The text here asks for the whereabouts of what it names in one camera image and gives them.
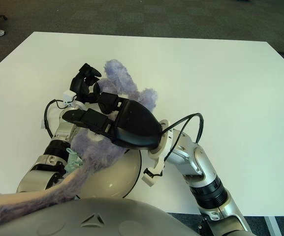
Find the white connector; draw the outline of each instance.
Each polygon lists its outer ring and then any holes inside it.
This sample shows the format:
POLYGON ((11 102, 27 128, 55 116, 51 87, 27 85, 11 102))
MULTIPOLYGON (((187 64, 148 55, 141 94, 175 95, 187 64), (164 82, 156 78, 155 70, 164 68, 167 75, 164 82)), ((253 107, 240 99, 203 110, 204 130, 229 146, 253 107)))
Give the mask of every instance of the white connector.
POLYGON ((84 110, 84 111, 87 110, 87 108, 84 105, 84 103, 76 101, 76 93, 71 91, 71 90, 66 90, 63 93, 63 102, 64 102, 64 106, 76 107, 76 105, 77 105, 82 110, 84 110))

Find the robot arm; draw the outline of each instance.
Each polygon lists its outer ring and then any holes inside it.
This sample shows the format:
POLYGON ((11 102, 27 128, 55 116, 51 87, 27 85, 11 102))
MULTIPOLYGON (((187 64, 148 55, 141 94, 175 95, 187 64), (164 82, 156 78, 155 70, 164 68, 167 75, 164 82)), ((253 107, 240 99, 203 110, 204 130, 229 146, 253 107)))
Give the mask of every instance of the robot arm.
MULTIPOLYGON (((176 142, 179 134, 180 131, 178 130, 170 130, 166 135, 168 139, 163 136, 159 146, 169 146, 168 150, 170 150, 172 143, 176 142)), ((157 157, 155 168, 148 168, 153 173, 159 173, 163 170, 166 150, 158 149, 158 152, 155 153, 157 157)), ((153 155, 154 150, 149 151, 151 158, 153 155)), ((222 236, 234 231, 251 233, 248 223, 229 191, 224 188, 203 148, 194 143, 187 134, 181 134, 166 161, 177 167, 196 199, 197 206, 203 216, 203 222, 199 226, 202 235, 209 235, 208 233, 210 233, 214 236, 222 236)), ((152 177, 148 172, 144 172, 143 180, 150 186, 155 183, 157 178, 158 176, 152 177)))

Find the plush animal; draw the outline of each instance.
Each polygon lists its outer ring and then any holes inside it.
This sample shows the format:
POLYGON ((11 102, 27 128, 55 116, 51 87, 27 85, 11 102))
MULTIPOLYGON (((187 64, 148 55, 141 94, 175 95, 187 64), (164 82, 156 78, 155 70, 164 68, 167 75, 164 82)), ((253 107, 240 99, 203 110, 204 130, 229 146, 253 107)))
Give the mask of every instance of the plush animal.
MULTIPOLYGON (((152 111, 157 100, 153 89, 137 90, 127 69, 117 60, 105 64, 107 78, 98 81, 101 91, 127 95, 152 111)), ((73 200, 90 175, 113 165, 125 148, 111 143, 104 136, 81 128, 71 142, 72 153, 81 158, 79 168, 64 175, 63 180, 44 191, 0 194, 0 224, 19 218, 36 210, 73 200)))

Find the fuzzy plush toy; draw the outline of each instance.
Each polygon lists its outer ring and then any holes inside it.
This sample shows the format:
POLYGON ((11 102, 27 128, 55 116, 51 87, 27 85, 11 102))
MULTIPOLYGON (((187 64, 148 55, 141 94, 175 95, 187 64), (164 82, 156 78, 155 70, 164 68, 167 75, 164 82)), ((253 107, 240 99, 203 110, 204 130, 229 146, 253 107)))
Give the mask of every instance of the fuzzy plush toy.
MULTIPOLYGON (((105 65, 106 79, 98 81, 101 91, 125 94, 152 111, 157 100, 153 89, 137 90, 127 69, 117 60, 110 60, 105 65)), ((87 178, 95 172, 113 165, 119 160, 126 148, 111 143, 104 136, 81 128, 71 143, 71 149, 82 159, 82 166, 64 175, 57 185, 37 192, 0 194, 0 224, 19 218, 36 210, 51 205, 73 200, 80 192, 87 178)))

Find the white bracket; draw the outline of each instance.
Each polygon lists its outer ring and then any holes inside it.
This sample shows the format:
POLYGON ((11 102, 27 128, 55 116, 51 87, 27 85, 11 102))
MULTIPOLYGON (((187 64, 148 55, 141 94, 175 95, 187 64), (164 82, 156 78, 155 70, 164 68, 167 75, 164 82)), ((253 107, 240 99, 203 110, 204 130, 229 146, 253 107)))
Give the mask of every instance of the white bracket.
POLYGON ((79 106, 83 111, 86 111, 87 108, 84 103, 81 103, 80 101, 75 100, 76 93, 71 91, 71 90, 66 90, 63 93, 63 102, 64 106, 69 106, 69 107, 76 107, 79 106))
MULTIPOLYGON (((166 119, 160 121, 160 124, 163 130, 169 126, 169 122, 166 119)), ((162 171, 165 167, 164 159, 171 149, 172 140, 173 132, 170 129, 162 135, 159 146, 154 150, 148 151, 148 156, 155 161, 155 165, 145 169, 142 180, 150 187, 154 185, 158 177, 162 176, 162 171)))

